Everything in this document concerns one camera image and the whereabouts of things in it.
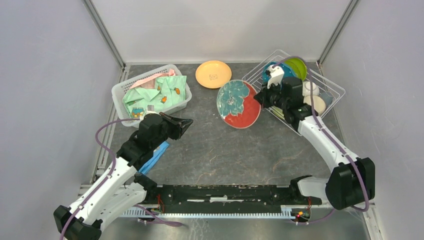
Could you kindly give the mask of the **teal rimmed red plate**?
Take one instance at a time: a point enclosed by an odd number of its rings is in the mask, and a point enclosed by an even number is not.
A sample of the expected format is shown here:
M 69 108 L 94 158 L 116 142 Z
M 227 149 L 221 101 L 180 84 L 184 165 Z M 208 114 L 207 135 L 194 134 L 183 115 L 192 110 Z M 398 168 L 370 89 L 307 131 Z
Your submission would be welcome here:
M 249 128 L 257 121 L 262 109 L 260 103 L 254 99 L 256 94 L 256 90 L 246 81 L 230 80 L 218 90 L 218 114 L 233 128 Z

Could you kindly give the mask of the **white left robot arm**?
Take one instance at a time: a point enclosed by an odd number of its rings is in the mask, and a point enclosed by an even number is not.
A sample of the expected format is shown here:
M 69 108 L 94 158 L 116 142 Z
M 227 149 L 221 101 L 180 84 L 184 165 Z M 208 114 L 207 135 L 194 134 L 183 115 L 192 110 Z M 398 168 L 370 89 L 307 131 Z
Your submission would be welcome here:
M 60 239 L 98 240 L 103 231 L 136 204 L 153 203 L 157 190 L 137 176 L 128 189 L 118 189 L 135 175 L 167 139 L 178 140 L 193 123 L 192 119 L 172 117 L 163 112 L 148 112 L 117 153 L 101 177 L 70 206 L 60 205 L 53 213 Z

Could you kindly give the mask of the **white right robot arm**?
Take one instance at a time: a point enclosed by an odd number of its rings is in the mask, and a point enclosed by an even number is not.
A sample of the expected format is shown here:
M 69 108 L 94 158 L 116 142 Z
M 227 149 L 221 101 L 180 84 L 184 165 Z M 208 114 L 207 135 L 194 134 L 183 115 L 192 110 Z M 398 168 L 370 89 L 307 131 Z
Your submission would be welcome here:
M 349 150 L 326 127 L 315 110 L 315 100 L 304 102 L 303 81 L 297 77 L 272 77 L 255 95 L 262 107 L 277 107 L 284 120 L 304 137 L 324 159 L 330 170 L 328 178 L 303 176 L 294 180 L 289 199 L 302 204 L 309 197 L 328 201 L 336 210 L 353 208 L 366 212 L 375 197 L 376 166 Z

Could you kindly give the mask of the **orange plate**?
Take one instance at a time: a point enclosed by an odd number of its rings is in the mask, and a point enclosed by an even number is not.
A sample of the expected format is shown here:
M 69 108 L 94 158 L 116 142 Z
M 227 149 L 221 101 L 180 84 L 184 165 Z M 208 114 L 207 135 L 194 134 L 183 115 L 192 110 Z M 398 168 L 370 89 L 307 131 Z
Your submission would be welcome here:
M 202 63 L 195 71 L 197 82 L 208 89 L 219 89 L 232 78 L 230 67 L 219 60 Z

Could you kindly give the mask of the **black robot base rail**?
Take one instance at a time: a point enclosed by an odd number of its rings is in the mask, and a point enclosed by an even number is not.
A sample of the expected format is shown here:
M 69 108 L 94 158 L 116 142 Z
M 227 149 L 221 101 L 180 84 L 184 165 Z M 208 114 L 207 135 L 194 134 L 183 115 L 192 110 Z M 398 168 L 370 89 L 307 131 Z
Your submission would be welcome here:
M 147 191 L 142 204 L 164 207 L 166 214 L 276 214 L 281 206 L 322 204 L 292 185 L 159 185 L 143 174 L 134 183 Z

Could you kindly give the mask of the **lime green plate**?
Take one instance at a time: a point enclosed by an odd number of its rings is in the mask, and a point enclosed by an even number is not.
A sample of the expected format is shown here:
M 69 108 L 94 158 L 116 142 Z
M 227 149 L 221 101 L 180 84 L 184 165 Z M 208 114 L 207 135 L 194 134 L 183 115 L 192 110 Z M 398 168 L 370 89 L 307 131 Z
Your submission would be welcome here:
M 304 81 L 308 74 L 308 68 L 305 62 L 299 57 L 291 57 L 284 61 L 286 65 L 288 65 L 296 74 L 296 76 Z

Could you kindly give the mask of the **blue dotted plate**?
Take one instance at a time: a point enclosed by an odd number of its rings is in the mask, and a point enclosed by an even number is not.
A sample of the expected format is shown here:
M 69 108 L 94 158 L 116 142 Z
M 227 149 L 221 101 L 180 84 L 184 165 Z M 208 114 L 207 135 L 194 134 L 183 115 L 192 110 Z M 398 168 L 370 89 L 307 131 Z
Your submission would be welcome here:
M 286 65 L 285 63 L 278 63 L 278 62 L 275 62 L 275 61 L 271 61 L 267 65 L 265 65 L 265 67 L 263 68 L 263 71 L 262 71 L 262 74 L 261 74 L 261 76 L 262 76 L 262 84 L 263 85 L 265 85 L 264 84 L 264 78 L 266 77 L 265 70 L 270 65 L 279 65 L 280 67 L 282 67 L 282 69 L 284 70 L 284 76 L 283 76 L 283 78 L 286 78 L 286 77 L 297 77 L 296 74 L 294 73 L 294 71 L 288 65 Z

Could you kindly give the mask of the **green interior mug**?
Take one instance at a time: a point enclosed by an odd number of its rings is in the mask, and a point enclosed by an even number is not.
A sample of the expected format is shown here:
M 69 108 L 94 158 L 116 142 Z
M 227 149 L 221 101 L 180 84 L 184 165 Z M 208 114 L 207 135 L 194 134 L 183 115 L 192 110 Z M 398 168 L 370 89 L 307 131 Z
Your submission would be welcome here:
M 312 106 L 312 101 L 314 110 L 321 116 L 327 108 L 325 101 L 318 95 L 307 95 L 303 98 L 303 102 L 307 105 Z

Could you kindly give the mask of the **white round bowl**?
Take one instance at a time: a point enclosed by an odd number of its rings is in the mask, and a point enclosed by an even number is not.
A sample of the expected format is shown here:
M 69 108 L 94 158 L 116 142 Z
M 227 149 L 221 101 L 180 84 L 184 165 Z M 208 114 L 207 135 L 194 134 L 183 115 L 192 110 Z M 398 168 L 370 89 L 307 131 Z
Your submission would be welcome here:
M 305 80 L 302 84 L 302 95 L 304 97 L 310 96 L 310 95 L 319 96 L 320 89 L 314 82 Z

